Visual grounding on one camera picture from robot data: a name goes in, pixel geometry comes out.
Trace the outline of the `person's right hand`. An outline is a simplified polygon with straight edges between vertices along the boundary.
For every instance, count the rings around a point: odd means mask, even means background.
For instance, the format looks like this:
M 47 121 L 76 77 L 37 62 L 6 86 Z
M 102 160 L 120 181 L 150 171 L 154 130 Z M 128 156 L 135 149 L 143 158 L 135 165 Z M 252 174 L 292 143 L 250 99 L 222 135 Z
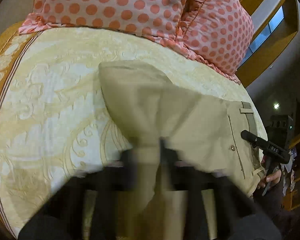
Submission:
M 268 185 L 268 183 L 269 183 L 269 187 L 275 186 L 280 182 L 281 174 L 282 174 L 281 170 L 276 170 L 274 173 L 262 178 L 257 185 L 257 189 L 265 188 Z

